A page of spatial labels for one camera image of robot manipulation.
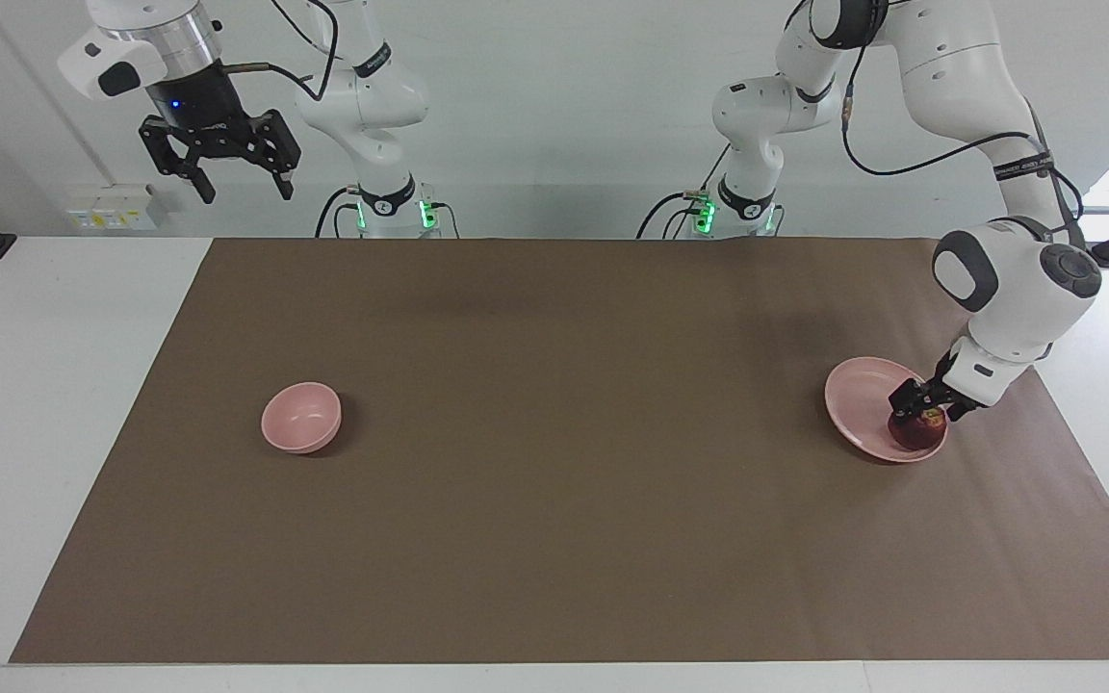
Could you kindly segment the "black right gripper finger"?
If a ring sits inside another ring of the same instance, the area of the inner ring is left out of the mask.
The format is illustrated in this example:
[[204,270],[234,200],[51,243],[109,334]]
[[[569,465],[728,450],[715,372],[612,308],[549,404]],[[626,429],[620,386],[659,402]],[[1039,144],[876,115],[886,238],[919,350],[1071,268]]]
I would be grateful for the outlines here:
[[171,128],[159,115],[147,115],[138,128],[138,135],[159,175],[184,180],[207,205],[216,200],[216,188],[199,163],[202,157],[201,145],[184,140],[185,132]]
[[292,176],[302,157],[302,149],[289,130],[289,123],[279,111],[271,109],[262,115],[248,118],[247,128],[246,160],[267,171],[281,198],[289,201],[295,193]]

